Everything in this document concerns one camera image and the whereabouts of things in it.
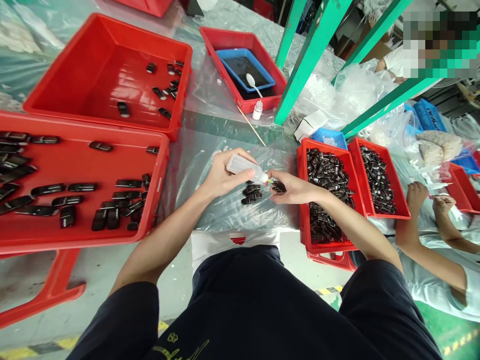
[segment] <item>squeeze bottle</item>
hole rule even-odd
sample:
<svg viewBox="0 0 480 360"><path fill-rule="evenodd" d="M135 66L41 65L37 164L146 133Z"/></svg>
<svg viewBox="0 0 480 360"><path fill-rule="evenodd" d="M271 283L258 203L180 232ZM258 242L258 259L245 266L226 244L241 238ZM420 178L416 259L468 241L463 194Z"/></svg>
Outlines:
<svg viewBox="0 0 480 360"><path fill-rule="evenodd" d="M238 154L233 154L226 165L226 169L234 174L238 174L246 169L255 170L255 175L250 179L251 181L258 181L261 183L272 182L269 179L269 176L264 173L262 168L258 165L255 165L253 162L247 160L244 157L241 157Z"/></svg>

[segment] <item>white sleeve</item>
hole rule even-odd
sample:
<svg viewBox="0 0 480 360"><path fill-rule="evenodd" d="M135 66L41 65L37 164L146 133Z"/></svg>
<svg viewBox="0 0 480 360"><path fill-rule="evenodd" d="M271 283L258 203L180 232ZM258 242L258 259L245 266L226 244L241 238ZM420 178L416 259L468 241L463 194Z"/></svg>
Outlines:
<svg viewBox="0 0 480 360"><path fill-rule="evenodd" d="M404 47L399 46L383 57L386 69L394 73L397 77L404 76Z"/></svg>

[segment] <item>factory floor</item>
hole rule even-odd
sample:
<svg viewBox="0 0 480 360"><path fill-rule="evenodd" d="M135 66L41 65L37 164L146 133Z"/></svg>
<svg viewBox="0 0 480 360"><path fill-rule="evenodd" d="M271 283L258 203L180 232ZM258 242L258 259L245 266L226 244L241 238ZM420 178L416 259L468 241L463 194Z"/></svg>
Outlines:
<svg viewBox="0 0 480 360"><path fill-rule="evenodd" d="M83 249L71 282L86 282L84 294L0 330L0 360L65 359L76 339L107 297L117 273L136 244ZM285 267L331 306L338 309L339 290L351 272L307 259L297 232L283 233L280 254ZM0 313L33 299L40 291L52 251L0 261ZM165 270L160 293L159 330L164 330L187 306L192 292L190 241ZM446 359L480 359L480 324L455 318L418 303L426 325Z"/></svg>

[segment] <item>wooden stick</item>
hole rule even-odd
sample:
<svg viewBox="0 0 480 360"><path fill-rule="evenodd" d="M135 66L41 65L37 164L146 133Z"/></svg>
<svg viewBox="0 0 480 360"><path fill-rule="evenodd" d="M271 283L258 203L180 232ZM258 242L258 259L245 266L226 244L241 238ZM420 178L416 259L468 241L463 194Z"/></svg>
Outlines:
<svg viewBox="0 0 480 360"><path fill-rule="evenodd" d="M256 137L260 139L261 143L263 144L264 147L266 147L267 145L265 145L264 141L262 140L262 138L260 137L259 133L254 129L254 127L252 126L252 124L250 123L250 121L247 119L247 117L245 116L244 112L242 110L240 110L240 108L236 107L240 113L243 115L243 117L245 118L246 122L248 123L248 125L250 125L251 129L253 130L253 132L255 133Z"/></svg>

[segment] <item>black liquid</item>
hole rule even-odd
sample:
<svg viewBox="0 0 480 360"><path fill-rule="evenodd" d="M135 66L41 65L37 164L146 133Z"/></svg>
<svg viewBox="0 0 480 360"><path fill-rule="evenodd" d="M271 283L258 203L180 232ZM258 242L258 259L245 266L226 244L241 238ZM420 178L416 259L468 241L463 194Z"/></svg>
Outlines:
<svg viewBox="0 0 480 360"><path fill-rule="evenodd" d="M248 87L249 82L247 81L247 74L250 74L255 79L255 86L257 88L267 85L269 82L262 76L262 74L255 68L255 66L250 62L245 56L240 57L231 57L223 59L228 66L233 70L235 74L238 75L241 81Z"/></svg>

